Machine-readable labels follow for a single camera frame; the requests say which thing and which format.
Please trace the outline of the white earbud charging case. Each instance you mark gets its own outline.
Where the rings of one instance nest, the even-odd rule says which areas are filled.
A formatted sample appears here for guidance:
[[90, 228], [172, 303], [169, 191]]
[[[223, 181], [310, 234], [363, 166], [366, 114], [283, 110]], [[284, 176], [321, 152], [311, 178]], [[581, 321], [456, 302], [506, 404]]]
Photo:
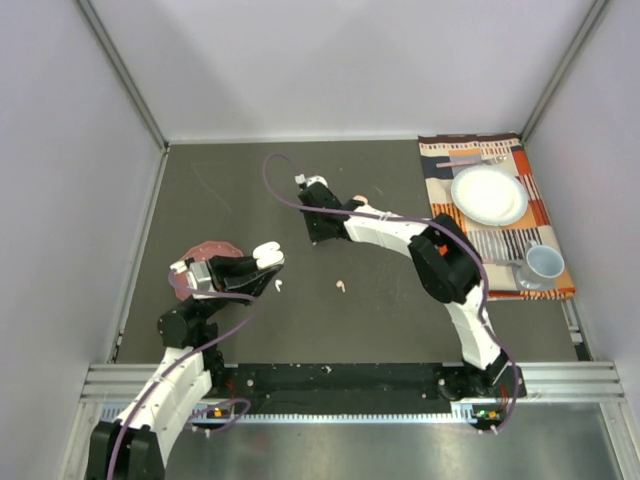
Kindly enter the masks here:
[[281, 246], [276, 241], [270, 241], [257, 246], [252, 252], [252, 257], [256, 261], [259, 270], [283, 265], [285, 261]]

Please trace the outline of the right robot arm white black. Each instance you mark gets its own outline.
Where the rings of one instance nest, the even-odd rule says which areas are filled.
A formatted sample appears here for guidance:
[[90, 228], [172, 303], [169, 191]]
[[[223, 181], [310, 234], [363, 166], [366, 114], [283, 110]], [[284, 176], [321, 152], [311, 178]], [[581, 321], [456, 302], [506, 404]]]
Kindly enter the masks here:
[[504, 380], [508, 356], [500, 346], [486, 310], [487, 292], [479, 254], [447, 214], [410, 220], [353, 198], [345, 203], [321, 176], [295, 177], [310, 240], [344, 239], [375, 245], [411, 259], [424, 290], [451, 316], [476, 394], [487, 396]]

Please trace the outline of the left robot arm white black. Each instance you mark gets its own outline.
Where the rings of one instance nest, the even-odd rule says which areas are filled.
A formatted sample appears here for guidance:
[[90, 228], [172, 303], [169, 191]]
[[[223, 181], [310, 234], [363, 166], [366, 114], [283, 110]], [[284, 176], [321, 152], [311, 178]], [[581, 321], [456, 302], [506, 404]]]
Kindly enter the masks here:
[[89, 442], [89, 479], [162, 479], [173, 446], [196, 405], [226, 387], [211, 317], [231, 303], [251, 305], [280, 272], [285, 255], [267, 242], [248, 256], [187, 257], [170, 265], [168, 280], [187, 298], [162, 314], [162, 360], [139, 394], [112, 421], [101, 421]]

